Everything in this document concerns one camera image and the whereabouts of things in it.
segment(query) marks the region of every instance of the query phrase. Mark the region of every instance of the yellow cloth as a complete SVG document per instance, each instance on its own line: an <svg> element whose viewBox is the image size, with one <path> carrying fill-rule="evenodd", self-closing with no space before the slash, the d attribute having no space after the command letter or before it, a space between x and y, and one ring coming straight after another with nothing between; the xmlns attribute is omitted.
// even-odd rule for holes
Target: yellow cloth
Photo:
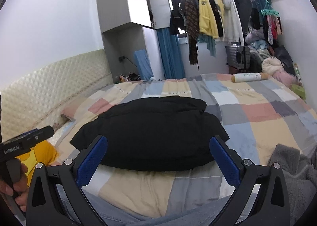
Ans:
<svg viewBox="0 0 317 226"><path fill-rule="evenodd" d="M223 22L224 22L224 17L223 17L223 15L224 15L224 4L223 4L223 2L222 2L222 0L215 0L215 2L216 2L216 4L217 5L219 5L219 7L220 7L220 11L221 11L221 19L222 19L222 24L223 24Z"/></svg>
<svg viewBox="0 0 317 226"><path fill-rule="evenodd" d="M219 38L215 15L208 0L199 0L199 31L214 39Z"/></svg>
<svg viewBox="0 0 317 226"><path fill-rule="evenodd" d="M31 148L30 152L16 158L19 158L21 163L27 166L28 172L25 175L28 177L28 186L30 186L36 164L43 163L45 166L49 166L57 157L58 152L55 147L45 140Z"/></svg>

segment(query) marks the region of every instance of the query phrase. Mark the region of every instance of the red clothing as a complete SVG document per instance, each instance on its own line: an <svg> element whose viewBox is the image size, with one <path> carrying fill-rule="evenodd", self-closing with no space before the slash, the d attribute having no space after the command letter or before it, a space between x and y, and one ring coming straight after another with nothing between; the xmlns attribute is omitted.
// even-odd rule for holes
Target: red clothing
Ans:
<svg viewBox="0 0 317 226"><path fill-rule="evenodd" d="M276 28L276 23L275 23L275 19L272 16L271 19L271 23L272 23L272 35L273 35L273 39L277 39L277 28Z"/></svg>

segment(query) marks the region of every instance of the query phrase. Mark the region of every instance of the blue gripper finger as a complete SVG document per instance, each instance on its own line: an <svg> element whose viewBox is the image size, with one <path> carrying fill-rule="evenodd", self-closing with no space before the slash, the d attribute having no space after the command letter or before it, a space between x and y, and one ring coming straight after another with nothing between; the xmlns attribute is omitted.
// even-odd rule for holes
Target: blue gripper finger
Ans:
<svg viewBox="0 0 317 226"><path fill-rule="evenodd" d="M76 183L80 188L88 185L99 163L107 152L108 141L106 137L99 135L98 138L99 140L95 146L91 148L90 152L86 155L77 169Z"/></svg>
<svg viewBox="0 0 317 226"><path fill-rule="evenodd" d="M239 169L215 137L209 141L209 150L228 184L234 187L239 186L241 183Z"/></svg>

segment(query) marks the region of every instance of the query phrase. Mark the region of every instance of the white fluffy item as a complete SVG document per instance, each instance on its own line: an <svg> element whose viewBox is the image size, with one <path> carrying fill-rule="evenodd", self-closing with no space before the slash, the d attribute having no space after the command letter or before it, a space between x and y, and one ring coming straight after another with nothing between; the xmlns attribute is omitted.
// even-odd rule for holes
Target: white fluffy item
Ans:
<svg viewBox="0 0 317 226"><path fill-rule="evenodd" d="M275 57L266 58L262 62L262 71L266 72L270 76L273 76L274 73L284 70L282 63L279 59Z"/></svg>

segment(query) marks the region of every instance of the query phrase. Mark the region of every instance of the headboard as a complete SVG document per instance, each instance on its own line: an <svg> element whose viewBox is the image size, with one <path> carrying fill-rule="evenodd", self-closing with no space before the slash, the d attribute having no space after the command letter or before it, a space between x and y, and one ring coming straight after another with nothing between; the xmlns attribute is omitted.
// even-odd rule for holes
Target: headboard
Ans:
<svg viewBox="0 0 317 226"><path fill-rule="evenodd" d="M3 140L47 125L66 122L64 107L78 95L113 84L103 49L50 64L1 91Z"/></svg>

